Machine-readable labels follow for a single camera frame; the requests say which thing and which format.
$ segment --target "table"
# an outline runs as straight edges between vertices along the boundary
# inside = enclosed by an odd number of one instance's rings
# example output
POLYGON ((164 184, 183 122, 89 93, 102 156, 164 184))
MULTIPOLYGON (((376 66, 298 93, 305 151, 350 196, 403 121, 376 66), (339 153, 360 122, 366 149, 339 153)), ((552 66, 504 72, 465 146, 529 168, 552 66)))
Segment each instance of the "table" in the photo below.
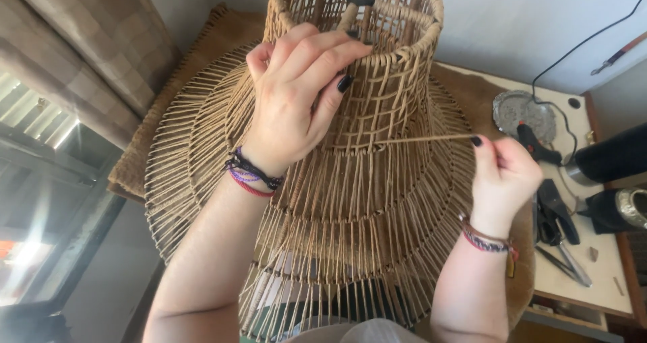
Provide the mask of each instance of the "table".
MULTIPOLYGON (((485 78, 506 89, 519 89, 531 92, 529 84, 515 82, 482 72, 441 64, 463 74, 473 74, 485 78)), ((578 149, 589 144, 586 134, 596 128, 593 102, 590 96, 565 94, 536 87, 536 95, 544 101, 552 101, 564 111, 569 120, 569 126, 578 138, 578 149), (568 104, 570 98, 578 99, 582 107, 575 109, 568 104)), ((565 157, 573 149, 573 140, 565 131, 562 116, 556 113, 557 132, 553 147, 565 157)), ((576 200, 567 191, 567 186, 584 202, 584 198, 594 195, 604 189, 603 185, 585 187, 571 180, 562 169, 544 162, 540 163, 546 178, 553 179, 562 196, 564 203, 574 209, 576 200)), ((632 319, 639 325, 647 327, 647 315, 637 282, 633 259, 629 251, 628 241, 624 233, 618 235, 596 235, 591 220, 580 215, 572 216, 573 223, 580 234, 579 245, 567 243, 567 248, 573 257, 582 265, 593 280, 592 287, 581 286, 571 280, 562 271, 550 264, 546 258, 536 253, 535 295, 567 302, 578 306, 614 314, 626 319, 632 319), (589 248, 599 251, 596 262, 590 258, 589 248)), ((547 250, 559 256, 556 248, 545 246, 547 250)))

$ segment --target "bracelet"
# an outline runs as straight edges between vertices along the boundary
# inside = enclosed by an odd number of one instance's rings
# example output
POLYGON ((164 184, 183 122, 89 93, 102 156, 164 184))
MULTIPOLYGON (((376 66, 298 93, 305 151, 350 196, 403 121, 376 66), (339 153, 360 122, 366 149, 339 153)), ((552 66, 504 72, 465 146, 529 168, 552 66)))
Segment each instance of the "bracelet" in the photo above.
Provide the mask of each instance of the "bracelet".
POLYGON ((269 177, 258 167, 249 162, 249 160, 244 158, 240 147, 238 147, 234 152, 230 152, 229 155, 232 157, 224 162, 224 169, 228 169, 236 181, 245 183, 262 180, 270 190, 278 189, 283 182, 283 177, 269 177), (236 171, 234 169, 241 169, 244 172, 236 171))
POLYGON ((234 174, 234 171, 231 170, 231 169, 229 169, 229 174, 232 176, 234 181, 236 181, 236 183, 238 185, 240 185, 241 188, 245 189, 247 192, 249 192, 249 193, 251 193, 253 195, 256 195, 257 197, 271 198, 274 195, 274 191, 272 191, 270 193, 263 193, 263 191, 258 191, 256 189, 252 188, 251 186, 247 185, 244 181, 241 181, 241 180, 237 179, 235 174, 234 174))
POLYGON ((463 235, 478 250, 485 252, 505 252, 510 254, 514 262, 519 258, 519 252, 514 248, 511 240, 490 237, 477 231, 470 225, 469 218, 463 220, 463 235))

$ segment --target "woven basket weave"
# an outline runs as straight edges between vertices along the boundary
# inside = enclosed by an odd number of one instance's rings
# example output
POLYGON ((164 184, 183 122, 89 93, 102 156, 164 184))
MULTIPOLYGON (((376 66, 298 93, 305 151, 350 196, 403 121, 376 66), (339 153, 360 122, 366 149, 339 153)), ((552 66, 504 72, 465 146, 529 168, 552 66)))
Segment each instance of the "woven basket weave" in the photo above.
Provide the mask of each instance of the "woven basket weave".
MULTIPOLYGON (((344 0, 270 0, 264 41, 303 21, 332 30, 347 7, 344 0)), ((327 315, 413 325, 430 312, 459 216, 471 208, 469 141, 404 142, 469 133, 459 107, 429 76, 441 0, 377 0, 357 18, 352 29, 375 49, 348 68, 355 82, 328 134, 289 168, 265 211, 241 295, 242 335, 270 340, 299 322, 321 325, 327 315)), ((227 153, 245 139, 254 87, 244 57, 253 45, 199 72, 160 123, 146 207, 166 262, 217 185, 227 153)))

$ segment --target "hand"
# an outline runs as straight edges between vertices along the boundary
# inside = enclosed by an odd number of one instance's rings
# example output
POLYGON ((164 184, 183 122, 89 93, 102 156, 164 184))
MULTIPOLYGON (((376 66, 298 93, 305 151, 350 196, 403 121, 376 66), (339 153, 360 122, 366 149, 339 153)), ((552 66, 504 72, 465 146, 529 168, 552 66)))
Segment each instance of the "hand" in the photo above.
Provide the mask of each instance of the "hand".
POLYGON ((470 223, 488 236, 508 238, 514 215, 544 180, 541 167, 512 138, 473 137, 476 175, 470 223))
POLYGON ((370 53, 370 46, 346 33, 319 33, 309 23, 294 27, 276 46, 264 42, 253 49, 247 65, 256 103, 243 156, 271 177, 305 157, 328 132, 352 83, 350 75, 338 73, 370 53))

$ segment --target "black cord bracelet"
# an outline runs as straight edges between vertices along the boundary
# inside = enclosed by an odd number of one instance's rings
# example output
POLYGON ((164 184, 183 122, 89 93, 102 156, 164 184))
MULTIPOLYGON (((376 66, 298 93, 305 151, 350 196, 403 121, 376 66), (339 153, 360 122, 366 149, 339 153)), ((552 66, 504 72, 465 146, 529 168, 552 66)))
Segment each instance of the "black cord bracelet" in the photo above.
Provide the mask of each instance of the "black cord bracelet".
POLYGON ((225 169, 226 170, 229 170, 229 169, 245 170, 249 174, 257 176, 259 179, 261 179, 270 190, 278 189, 278 187, 283 183, 283 179, 284 179, 283 177, 269 177, 258 167, 254 166, 251 162, 249 162, 249 160, 247 160, 241 154, 241 148, 237 148, 234 152, 230 152, 229 155, 231 155, 232 157, 229 160, 224 162, 223 170, 225 169))

